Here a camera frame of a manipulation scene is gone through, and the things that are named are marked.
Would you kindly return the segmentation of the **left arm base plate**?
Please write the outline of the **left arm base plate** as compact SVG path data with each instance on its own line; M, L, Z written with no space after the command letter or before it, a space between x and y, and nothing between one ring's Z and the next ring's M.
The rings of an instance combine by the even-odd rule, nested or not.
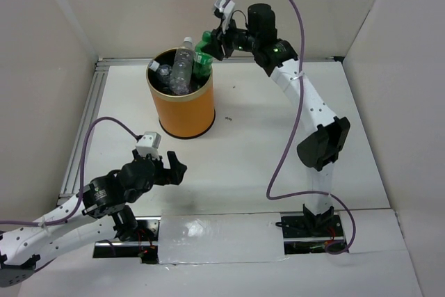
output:
M93 259L137 259L141 264L159 263L160 216L140 216L136 218L138 227L126 240L117 238L96 242Z

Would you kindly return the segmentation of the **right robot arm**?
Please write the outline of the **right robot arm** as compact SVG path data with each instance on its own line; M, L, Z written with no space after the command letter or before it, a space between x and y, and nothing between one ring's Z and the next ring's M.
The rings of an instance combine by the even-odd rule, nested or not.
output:
M234 50L251 53L255 63L297 108L296 124L303 127L305 137L297 144L296 152L306 167L309 182L303 227L306 233L318 236L334 217L330 198L332 171L346 142L350 122L346 117L338 117L325 103L300 69L300 55L288 41L277 36L275 13L268 4L256 3L248 8L245 29L237 27L232 17L234 7L233 1L216 1L213 11L220 25L212 30L203 51L219 61L229 58Z

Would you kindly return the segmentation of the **large clear crushed bottle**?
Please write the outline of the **large clear crushed bottle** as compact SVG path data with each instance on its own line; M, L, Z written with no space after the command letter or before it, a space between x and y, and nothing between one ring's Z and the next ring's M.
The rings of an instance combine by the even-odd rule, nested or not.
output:
M163 88L170 87L170 75L172 73L172 66L168 64L160 64L156 60L152 60L148 68L155 72L156 78L159 80Z

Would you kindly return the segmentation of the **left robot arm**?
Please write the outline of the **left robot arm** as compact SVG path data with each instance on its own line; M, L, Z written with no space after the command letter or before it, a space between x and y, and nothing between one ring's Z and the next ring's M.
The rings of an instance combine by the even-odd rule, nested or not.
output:
M128 241L138 222L130 204L153 186L179 185L187 170L173 151L162 159L136 155L119 170L94 178L33 227L1 235L1 286L11 287L31 277L55 258L89 243Z

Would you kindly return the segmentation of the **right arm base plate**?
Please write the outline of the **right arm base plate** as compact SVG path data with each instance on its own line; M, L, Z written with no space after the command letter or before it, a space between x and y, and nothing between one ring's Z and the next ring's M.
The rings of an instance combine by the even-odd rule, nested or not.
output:
M282 231L285 255L324 253L325 248L341 252L347 246L338 214L330 223L314 230L305 226L303 215L281 216L275 226Z

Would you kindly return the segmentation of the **green bottle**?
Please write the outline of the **green bottle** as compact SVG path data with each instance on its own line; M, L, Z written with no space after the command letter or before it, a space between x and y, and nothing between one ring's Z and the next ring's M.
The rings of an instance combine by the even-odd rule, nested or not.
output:
M211 32L204 31L201 40L195 46L193 76L201 81L207 79L212 71L213 57L202 51L211 41Z

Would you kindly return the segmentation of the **orange cylindrical bin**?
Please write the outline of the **orange cylindrical bin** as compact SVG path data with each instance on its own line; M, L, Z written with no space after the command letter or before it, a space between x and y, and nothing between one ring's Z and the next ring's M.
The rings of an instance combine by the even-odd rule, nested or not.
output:
M165 133L180 139L197 138L207 132L216 119L213 73L206 78L194 74L186 81L176 74L164 79L148 67L146 80Z

